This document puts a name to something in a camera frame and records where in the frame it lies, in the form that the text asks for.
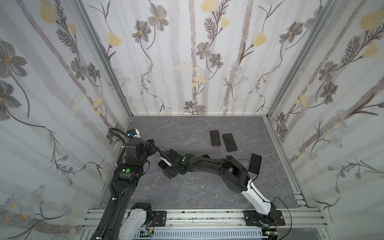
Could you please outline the black phone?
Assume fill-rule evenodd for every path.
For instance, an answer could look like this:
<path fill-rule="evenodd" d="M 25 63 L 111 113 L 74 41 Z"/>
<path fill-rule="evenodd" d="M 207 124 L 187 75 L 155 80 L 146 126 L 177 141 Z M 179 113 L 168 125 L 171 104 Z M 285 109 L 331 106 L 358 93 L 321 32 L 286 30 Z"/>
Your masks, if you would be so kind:
<path fill-rule="evenodd" d="M 223 134 L 222 137 L 228 152 L 235 152 L 238 150 L 235 139 L 231 133 Z"/>
<path fill-rule="evenodd" d="M 258 176 L 261 172 L 262 159 L 262 156 L 252 153 L 249 160 L 248 172 Z"/>
<path fill-rule="evenodd" d="M 158 166 L 160 168 L 162 168 L 163 170 L 167 170 L 170 168 L 170 166 L 167 164 L 167 162 L 161 160 L 160 162 L 158 162 Z"/>
<path fill-rule="evenodd" d="M 218 130 L 211 130 L 210 131 L 210 141 L 211 141 L 212 147 L 220 147 L 222 145 L 220 133 Z"/>

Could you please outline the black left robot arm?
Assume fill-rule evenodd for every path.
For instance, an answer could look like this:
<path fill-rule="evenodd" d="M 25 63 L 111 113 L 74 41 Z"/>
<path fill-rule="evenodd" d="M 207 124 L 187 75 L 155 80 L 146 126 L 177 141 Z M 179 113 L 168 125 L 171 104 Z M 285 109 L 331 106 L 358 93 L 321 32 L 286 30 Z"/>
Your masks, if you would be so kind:
<path fill-rule="evenodd" d="M 125 133 L 117 128 L 109 128 L 108 132 L 122 142 L 122 151 L 109 183 L 110 199 L 92 240 L 119 238 L 128 203 L 144 174 L 145 162 L 157 152 L 154 141 L 144 141 L 137 129 Z"/>

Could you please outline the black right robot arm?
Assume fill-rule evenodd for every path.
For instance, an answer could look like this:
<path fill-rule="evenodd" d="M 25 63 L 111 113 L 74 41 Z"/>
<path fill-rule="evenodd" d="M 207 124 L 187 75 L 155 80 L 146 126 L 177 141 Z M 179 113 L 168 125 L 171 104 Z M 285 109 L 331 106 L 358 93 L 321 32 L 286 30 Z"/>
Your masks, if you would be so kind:
<path fill-rule="evenodd" d="M 275 221 L 276 205 L 256 188 L 248 170 L 232 156 L 211 159 L 208 156 L 180 155 L 172 149 L 164 152 L 157 148 L 157 151 L 162 159 L 159 166 L 169 179 L 192 172 L 217 175 L 231 191 L 242 194 L 253 205 L 260 221 Z"/>

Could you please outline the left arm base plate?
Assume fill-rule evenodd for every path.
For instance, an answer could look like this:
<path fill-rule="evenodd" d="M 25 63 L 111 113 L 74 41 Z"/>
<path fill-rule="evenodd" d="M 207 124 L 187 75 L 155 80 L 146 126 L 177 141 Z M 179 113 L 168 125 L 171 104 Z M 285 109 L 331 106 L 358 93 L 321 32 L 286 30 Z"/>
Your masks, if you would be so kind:
<path fill-rule="evenodd" d="M 165 227 L 167 220 L 166 211 L 153 211 L 148 227 Z"/>

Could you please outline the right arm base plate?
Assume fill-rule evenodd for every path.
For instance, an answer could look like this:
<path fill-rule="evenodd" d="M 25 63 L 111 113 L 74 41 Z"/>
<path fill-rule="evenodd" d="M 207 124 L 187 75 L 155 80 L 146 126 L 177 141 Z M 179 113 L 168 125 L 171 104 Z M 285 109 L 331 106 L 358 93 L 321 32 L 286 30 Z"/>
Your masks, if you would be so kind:
<path fill-rule="evenodd" d="M 243 211 L 243 213 L 247 226 L 269 228 L 286 225 L 282 212 L 279 210 L 276 210 L 271 216 L 261 215 L 256 211 Z"/>

